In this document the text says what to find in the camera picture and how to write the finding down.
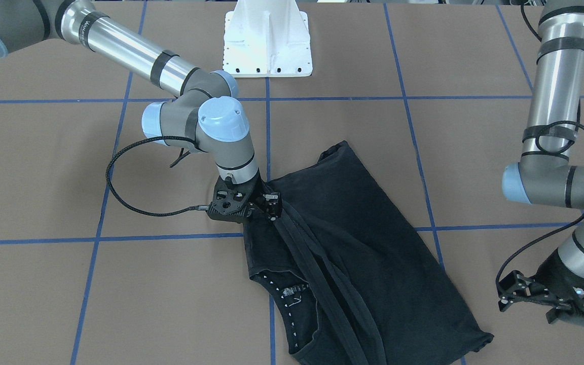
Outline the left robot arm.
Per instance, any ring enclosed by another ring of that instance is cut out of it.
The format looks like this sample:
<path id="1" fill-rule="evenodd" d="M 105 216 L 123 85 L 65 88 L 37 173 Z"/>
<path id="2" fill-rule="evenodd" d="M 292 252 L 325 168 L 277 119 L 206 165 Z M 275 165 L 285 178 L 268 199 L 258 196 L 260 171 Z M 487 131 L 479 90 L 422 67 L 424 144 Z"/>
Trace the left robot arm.
<path id="1" fill-rule="evenodd" d="M 524 302 L 548 306 L 549 323 L 584 326 L 584 125 L 580 123 L 584 76 L 584 1 L 545 3 L 537 28 L 537 74 L 519 162 L 501 182 L 507 200 L 582 210 L 553 231 L 570 235 L 531 276 L 501 265 L 495 284 L 498 307 Z"/>

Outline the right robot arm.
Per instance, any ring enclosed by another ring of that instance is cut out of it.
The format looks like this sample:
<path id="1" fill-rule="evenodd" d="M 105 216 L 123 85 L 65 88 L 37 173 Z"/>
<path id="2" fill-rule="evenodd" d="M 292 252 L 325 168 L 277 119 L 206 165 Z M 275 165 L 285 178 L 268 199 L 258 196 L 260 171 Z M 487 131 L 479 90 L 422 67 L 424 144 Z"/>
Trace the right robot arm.
<path id="1" fill-rule="evenodd" d="M 169 96 L 145 107 L 144 139 L 119 150 L 107 165 L 106 185 L 118 203 L 153 217 L 193 210 L 215 221 L 239 224 L 253 215 L 271 221 L 281 217 L 282 196 L 262 180 L 250 122 L 239 101 L 236 78 L 229 72 L 207 71 L 188 62 L 117 22 L 93 1 L 0 1 L 0 59 L 48 40 L 81 46 Z M 180 150 L 171 168 L 189 155 L 210 155 L 218 176 L 209 203 L 151 212 L 121 197 L 112 182 L 116 162 L 150 142 Z"/>

